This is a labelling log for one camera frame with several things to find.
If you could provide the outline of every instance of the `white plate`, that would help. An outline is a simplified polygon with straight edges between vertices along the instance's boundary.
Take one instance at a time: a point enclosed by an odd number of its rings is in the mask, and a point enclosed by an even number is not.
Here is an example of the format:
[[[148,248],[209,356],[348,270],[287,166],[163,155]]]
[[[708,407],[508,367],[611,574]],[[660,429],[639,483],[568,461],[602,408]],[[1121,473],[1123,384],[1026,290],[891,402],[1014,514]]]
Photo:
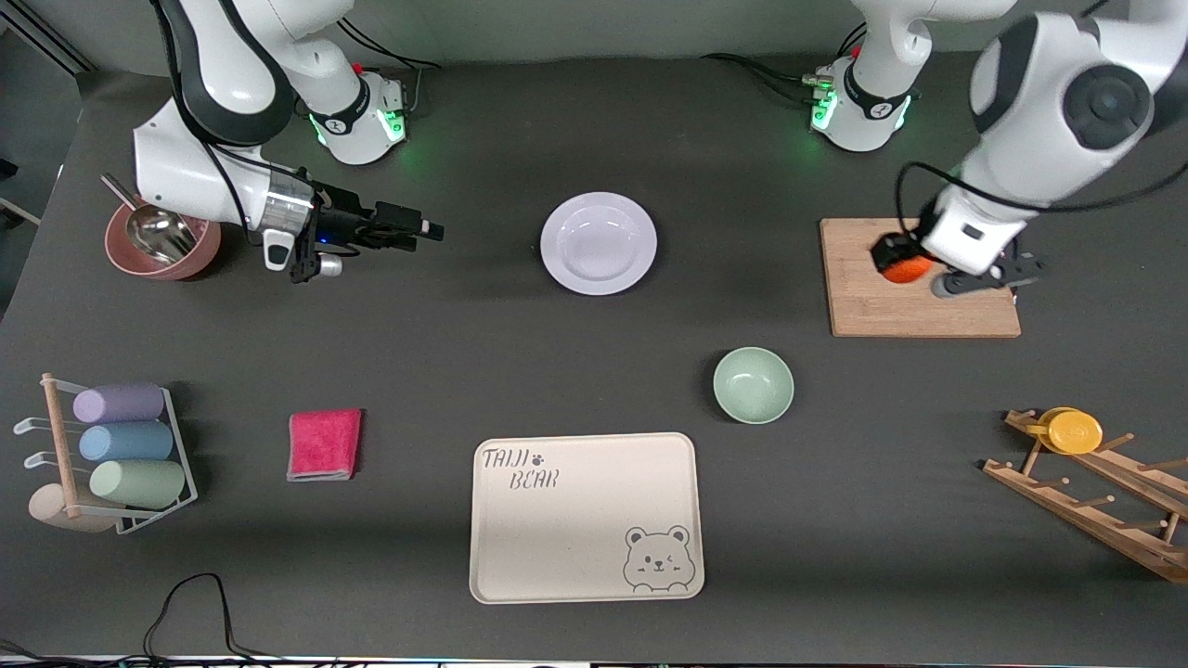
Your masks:
[[[541,232],[549,273],[581,295],[631,288],[656,259],[656,226],[643,207],[614,193],[587,193],[557,207]]]

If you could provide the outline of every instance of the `green indicator light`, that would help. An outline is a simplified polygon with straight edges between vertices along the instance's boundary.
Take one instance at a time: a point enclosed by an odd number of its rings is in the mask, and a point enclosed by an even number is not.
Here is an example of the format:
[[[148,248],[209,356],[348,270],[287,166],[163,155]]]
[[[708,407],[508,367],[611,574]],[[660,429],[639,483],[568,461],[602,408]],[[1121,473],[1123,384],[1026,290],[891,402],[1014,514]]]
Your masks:
[[[833,112],[838,108],[838,94],[830,92],[829,95],[817,102],[819,106],[823,107],[824,111],[816,112],[813,114],[813,126],[817,130],[824,130],[829,127],[829,121],[833,119]]]
[[[911,95],[908,95],[908,99],[904,100],[903,102],[903,111],[899,112],[899,120],[895,122],[896,130],[903,127],[904,121],[908,120],[908,107],[910,106],[911,106]]]
[[[375,109],[375,116],[379,118],[384,133],[393,144],[404,139],[404,118],[399,113]]]

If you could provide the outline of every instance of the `white wall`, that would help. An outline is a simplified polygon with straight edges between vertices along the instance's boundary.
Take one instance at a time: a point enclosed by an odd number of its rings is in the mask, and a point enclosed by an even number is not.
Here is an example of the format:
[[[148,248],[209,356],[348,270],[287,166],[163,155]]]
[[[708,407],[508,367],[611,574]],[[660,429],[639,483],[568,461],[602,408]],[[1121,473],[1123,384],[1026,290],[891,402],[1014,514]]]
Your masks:
[[[165,74],[145,0],[26,1],[101,68]],[[1023,13],[1089,4],[1019,0],[1003,20],[933,32],[942,50],[980,50]],[[356,0],[348,18],[393,51],[443,62],[827,52],[861,20],[846,0]],[[336,27],[323,34],[353,61],[387,63]]]

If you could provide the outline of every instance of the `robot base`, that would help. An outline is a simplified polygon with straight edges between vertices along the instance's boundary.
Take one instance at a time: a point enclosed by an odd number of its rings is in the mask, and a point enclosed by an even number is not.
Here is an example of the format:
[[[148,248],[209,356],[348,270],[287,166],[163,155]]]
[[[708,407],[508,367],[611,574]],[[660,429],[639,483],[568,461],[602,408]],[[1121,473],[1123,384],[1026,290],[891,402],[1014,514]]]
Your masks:
[[[317,140],[330,150],[334,158],[348,165],[366,165],[383,158],[392,146],[407,137],[404,112],[404,87],[374,73],[360,75],[369,89],[369,107],[346,134],[335,134],[315,119]]]
[[[817,76],[833,77],[835,83],[814,107],[809,127],[828,137],[829,141],[840,149],[865,153],[881,149],[891,139],[891,136],[903,127],[908,107],[911,105],[911,96],[909,95],[898,109],[892,108],[890,103],[885,105],[887,107],[886,115],[881,119],[866,118],[862,107],[851,100],[845,88],[836,83],[842,81],[842,75],[853,62],[853,58],[846,56],[832,64],[817,68]]]

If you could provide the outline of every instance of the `metal ladle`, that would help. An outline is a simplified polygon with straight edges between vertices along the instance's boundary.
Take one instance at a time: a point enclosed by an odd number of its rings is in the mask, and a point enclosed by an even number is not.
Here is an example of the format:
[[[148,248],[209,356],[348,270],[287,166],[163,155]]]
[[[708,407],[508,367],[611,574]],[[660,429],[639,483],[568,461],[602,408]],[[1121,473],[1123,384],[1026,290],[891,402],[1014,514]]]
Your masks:
[[[100,176],[100,181],[132,209],[127,225],[128,239],[146,256],[169,266],[184,258],[197,245],[197,237],[182,216],[152,204],[137,204],[135,196],[110,174]]]

